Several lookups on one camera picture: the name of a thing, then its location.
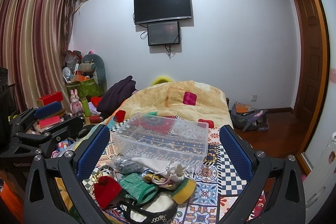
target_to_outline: metal screw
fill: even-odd
[[[74,152],[72,150],[65,151],[64,156],[70,158]]]
[[[259,158],[263,158],[263,157],[266,156],[266,154],[265,154],[264,151],[258,150],[258,151],[257,151],[257,156],[258,156]]]
[[[290,161],[295,161],[295,157],[294,157],[293,155],[288,155],[288,159],[289,159]]]
[[[41,158],[42,158],[41,155],[36,155],[36,156],[34,157],[34,161],[39,161]]]

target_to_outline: tv screen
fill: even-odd
[[[190,0],[134,0],[135,24],[192,18]]]

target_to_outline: door frame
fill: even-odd
[[[311,119],[310,125],[307,129],[305,138],[296,154],[296,157],[303,167],[303,170],[305,171],[306,175],[310,173],[310,167],[308,166],[306,160],[302,157],[302,153],[307,149],[310,140],[312,139],[315,129],[317,127],[317,124],[320,120],[321,112],[324,106],[327,88],[328,88],[328,82],[329,82],[329,69],[330,69],[330,43],[329,43],[329,32],[328,32],[328,26],[327,26],[327,20],[326,15],[324,12],[323,4],[321,0],[313,0],[316,5],[317,14],[320,22],[321,27],[321,36],[322,36],[322,76],[321,76],[321,82],[320,82],[320,89],[318,94],[318,99],[316,103],[316,108],[313,113],[313,117]],[[298,13],[299,18],[299,27],[300,27],[300,37],[301,37],[301,67],[300,67],[300,78],[299,78],[299,86],[298,86],[298,93],[295,100],[295,107],[294,107],[294,115],[297,110],[297,103],[298,98],[300,98],[301,94],[301,86],[302,86],[302,78],[303,78],[303,62],[304,62],[304,42],[303,42],[303,35],[302,35],[302,24],[300,19],[300,10],[299,6],[297,5],[297,0],[294,0],[295,7]]]

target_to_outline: striped curtain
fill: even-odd
[[[0,0],[0,66],[8,69],[8,84],[16,84],[21,112],[53,91],[70,107],[60,56],[63,9],[64,0]]]

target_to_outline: patterned tablecloth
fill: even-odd
[[[124,123],[122,122],[112,128],[111,133]],[[111,139],[97,167],[106,164],[115,155],[114,144]],[[113,175],[116,179],[121,178],[120,173],[114,172]],[[246,186],[246,181],[238,176],[219,141],[219,128],[209,129],[208,155],[204,158],[200,171],[194,173],[194,179],[196,180],[194,194],[184,204],[178,206],[177,214],[172,220],[172,224],[217,223],[230,209]],[[83,184],[89,190],[93,181],[87,179],[83,181]],[[129,223],[115,207],[119,200],[116,198],[104,210],[104,213],[114,223]],[[249,219],[258,216],[264,204],[265,196],[263,193]]]

